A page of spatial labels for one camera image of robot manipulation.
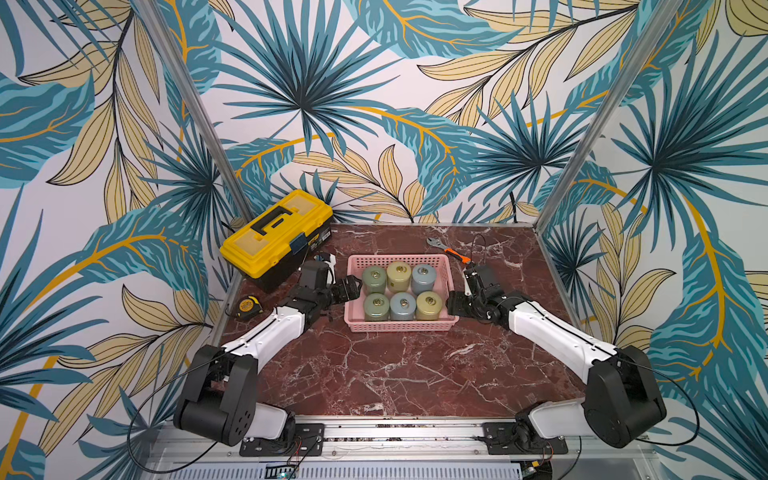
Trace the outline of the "yellow black plastic toolbox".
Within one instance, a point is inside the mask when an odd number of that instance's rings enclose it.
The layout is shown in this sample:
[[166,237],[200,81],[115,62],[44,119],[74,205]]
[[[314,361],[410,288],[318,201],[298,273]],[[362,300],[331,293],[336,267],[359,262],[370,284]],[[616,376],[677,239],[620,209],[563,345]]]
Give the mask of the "yellow black plastic toolbox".
[[330,237],[332,216],[324,201],[295,190],[227,238],[220,253],[261,291],[272,293]]

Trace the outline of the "yellow-green canister row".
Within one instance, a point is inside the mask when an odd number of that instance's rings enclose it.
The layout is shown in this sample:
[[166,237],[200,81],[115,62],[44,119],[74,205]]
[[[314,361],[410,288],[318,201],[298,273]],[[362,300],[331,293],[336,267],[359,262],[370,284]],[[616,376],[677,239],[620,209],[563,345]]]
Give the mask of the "yellow-green canister row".
[[416,297],[415,318],[421,321],[438,320],[443,308],[443,299],[434,291],[421,292]]
[[387,288],[390,292],[406,292],[410,288],[412,269],[404,261],[390,263],[386,269]]

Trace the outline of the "yellow-green canister back row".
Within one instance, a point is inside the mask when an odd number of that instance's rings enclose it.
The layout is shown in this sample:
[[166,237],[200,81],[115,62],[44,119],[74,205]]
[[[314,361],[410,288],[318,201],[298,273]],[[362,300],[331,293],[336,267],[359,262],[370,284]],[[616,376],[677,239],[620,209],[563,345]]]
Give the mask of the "yellow-green canister back row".
[[390,263],[386,269],[387,288],[390,292],[406,292],[410,288],[412,269],[404,261]]

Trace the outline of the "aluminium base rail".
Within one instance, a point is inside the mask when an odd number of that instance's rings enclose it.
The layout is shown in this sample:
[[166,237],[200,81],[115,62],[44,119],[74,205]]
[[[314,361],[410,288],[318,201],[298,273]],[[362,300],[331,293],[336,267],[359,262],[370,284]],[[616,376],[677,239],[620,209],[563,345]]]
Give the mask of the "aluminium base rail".
[[592,436],[559,437],[525,452],[509,419],[296,418],[301,440],[267,455],[247,437],[215,445],[171,426],[140,457],[145,479],[662,479],[653,447],[623,449]]

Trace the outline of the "yellow-green canister front row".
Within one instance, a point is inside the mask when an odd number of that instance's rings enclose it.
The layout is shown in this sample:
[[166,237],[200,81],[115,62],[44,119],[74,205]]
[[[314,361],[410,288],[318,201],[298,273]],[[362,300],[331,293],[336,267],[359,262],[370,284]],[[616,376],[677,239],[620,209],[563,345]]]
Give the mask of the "yellow-green canister front row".
[[443,308],[443,299],[434,291],[421,292],[416,297],[415,318],[421,321],[438,320]]

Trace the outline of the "blue canister front row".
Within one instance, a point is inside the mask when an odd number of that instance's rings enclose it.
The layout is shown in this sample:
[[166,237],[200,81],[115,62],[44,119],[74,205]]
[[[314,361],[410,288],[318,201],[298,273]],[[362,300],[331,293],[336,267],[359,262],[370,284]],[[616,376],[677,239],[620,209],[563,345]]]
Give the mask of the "blue canister front row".
[[412,321],[415,319],[417,302],[416,298],[409,292],[398,292],[389,299],[390,313],[392,321]]

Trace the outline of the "green canister row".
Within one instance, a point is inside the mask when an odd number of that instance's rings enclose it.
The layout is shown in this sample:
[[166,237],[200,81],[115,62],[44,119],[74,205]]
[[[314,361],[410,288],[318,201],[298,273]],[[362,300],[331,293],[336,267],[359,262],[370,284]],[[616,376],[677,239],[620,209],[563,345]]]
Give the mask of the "green canister row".
[[373,265],[363,271],[363,290],[366,295],[384,294],[387,289],[388,277],[386,269]]
[[371,293],[364,300],[363,310],[366,321],[387,321],[390,316],[389,298],[383,293]]

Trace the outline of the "green canister back row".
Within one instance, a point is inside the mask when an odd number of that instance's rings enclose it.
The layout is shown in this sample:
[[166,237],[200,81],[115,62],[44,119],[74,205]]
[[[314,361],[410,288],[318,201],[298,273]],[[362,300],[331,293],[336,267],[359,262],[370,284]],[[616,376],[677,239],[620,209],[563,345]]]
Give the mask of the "green canister back row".
[[363,271],[363,290],[366,295],[384,294],[387,289],[388,277],[386,269],[373,265]]

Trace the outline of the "blue canister row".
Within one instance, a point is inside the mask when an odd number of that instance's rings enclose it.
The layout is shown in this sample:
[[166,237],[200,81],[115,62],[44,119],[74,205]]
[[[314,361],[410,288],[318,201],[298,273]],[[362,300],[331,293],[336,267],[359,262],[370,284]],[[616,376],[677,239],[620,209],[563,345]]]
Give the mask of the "blue canister row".
[[428,264],[414,265],[411,270],[411,291],[416,297],[423,292],[432,291],[436,280],[437,272],[433,266]]
[[390,313],[392,321],[412,321],[415,319],[417,302],[416,298],[409,292],[398,292],[389,299]]

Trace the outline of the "green canister front row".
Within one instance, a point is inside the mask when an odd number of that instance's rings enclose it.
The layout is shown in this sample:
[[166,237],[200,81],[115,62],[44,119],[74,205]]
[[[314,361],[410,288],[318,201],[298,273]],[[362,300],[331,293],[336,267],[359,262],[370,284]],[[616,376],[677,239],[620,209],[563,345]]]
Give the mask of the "green canister front row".
[[390,316],[389,298],[383,293],[371,293],[364,300],[363,310],[366,321],[387,321]]

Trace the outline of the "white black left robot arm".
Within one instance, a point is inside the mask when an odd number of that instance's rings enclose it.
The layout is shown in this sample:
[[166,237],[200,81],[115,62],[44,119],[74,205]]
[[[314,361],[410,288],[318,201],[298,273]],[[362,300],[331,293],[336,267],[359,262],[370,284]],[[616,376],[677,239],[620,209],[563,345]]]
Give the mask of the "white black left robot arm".
[[178,397],[174,427],[227,446],[246,438],[291,442],[290,414],[258,401],[259,373],[330,307],[358,299],[361,290],[362,281],[353,275],[322,287],[302,280],[252,330],[221,347],[200,348]]

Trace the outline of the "blue canister back row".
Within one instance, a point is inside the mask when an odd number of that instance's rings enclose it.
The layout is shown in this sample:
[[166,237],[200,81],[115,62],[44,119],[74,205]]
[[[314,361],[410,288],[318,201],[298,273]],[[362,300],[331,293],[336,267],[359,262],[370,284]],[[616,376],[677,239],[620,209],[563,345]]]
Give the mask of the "blue canister back row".
[[437,272],[433,266],[428,264],[414,265],[411,270],[411,291],[416,297],[423,292],[432,291],[436,280]]

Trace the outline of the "pink perforated plastic basket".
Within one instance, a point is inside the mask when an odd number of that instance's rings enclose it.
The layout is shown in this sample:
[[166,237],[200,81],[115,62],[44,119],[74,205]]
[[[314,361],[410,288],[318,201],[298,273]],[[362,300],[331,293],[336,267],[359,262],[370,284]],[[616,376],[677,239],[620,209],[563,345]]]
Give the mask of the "pink perforated plastic basket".
[[[347,260],[347,273],[362,279],[366,268],[372,266],[386,268],[395,261],[403,261],[409,264],[412,269],[415,269],[415,266],[419,264],[432,266],[436,270],[433,290],[443,301],[447,299],[448,293],[454,287],[449,259],[445,254],[355,254]],[[352,332],[448,331],[459,319],[458,316],[450,315],[446,306],[442,305],[439,315],[431,320],[416,318],[410,320],[366,320],[365,298],[366,294],[362,293],[359,299],[346,304],[344,307],[343,319]]]

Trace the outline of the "orange handled adjustable wrench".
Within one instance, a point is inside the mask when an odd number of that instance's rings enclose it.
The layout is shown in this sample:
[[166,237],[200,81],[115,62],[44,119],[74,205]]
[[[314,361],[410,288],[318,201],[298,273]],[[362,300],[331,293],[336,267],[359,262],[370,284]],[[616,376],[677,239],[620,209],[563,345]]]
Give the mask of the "orange handled adjustable wrench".
[[456,250],[448,247],[441,240],[439,240],[437,238],[428,238],[426,240],[426,243],[429,246],[431,246],[431,247],[438,248],[438,249],[442,250],[446,255],[448,255],[451,258],[454,258],[454,259],[460,261],[464,265],[472,265],[473,264],[473,260],[470,257],[458,253]]

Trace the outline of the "yellow black tape measure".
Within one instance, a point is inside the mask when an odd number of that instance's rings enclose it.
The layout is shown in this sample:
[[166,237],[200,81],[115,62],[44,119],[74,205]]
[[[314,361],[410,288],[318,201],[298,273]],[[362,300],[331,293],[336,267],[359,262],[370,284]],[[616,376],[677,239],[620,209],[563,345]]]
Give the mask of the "yellow black tape measure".
[[263,312],[263,307],[254,295],[246,295],[235,302],[232,316],[239,321],[247,321]]

